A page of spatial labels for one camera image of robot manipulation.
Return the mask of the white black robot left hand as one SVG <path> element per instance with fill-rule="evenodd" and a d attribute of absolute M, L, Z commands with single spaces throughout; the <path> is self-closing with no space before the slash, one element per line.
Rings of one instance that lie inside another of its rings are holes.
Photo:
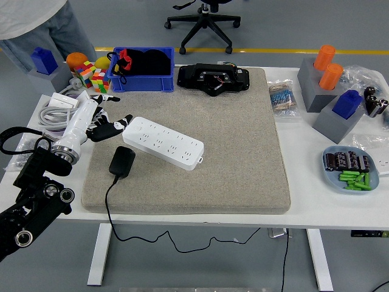
<path fill-rule="evenodd" d="M 106 94 L 85 100 L 72 116 L 63 137 L 53 144 L 51 152 L 81 156 L 80 147 L 87 139 L 90 139 L 92 142 L 101 142 L 122 133 L 133 118 L 131 114 L 116 122 L 106 122 L 97 125 L 91 131 L 88 131 L 90 125 L 95 125 L 92 120 L 98 113 L 98 106 L 106 100 L 120 101 L 118 97 Z"/>

